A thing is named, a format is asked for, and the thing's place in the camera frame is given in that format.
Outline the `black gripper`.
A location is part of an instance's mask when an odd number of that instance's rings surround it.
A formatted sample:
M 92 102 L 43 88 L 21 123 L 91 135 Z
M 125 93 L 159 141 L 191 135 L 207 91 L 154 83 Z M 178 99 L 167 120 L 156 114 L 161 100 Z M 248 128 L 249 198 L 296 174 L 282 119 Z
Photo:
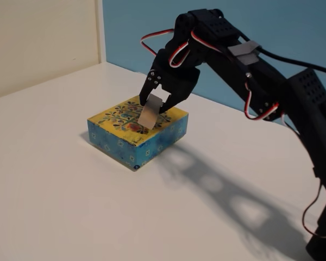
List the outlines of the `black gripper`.
M 164 48 L 158 51 L 139 94 L 140 104 L 145 105 L 152 90 L 161 84 L 170 95 L 160 107 L 160 113 L 186 100 L 196 86 L 200 75 L 200 70 L 195 67 L 172 68 L 168 63 L 168 55 L 169 53 Z

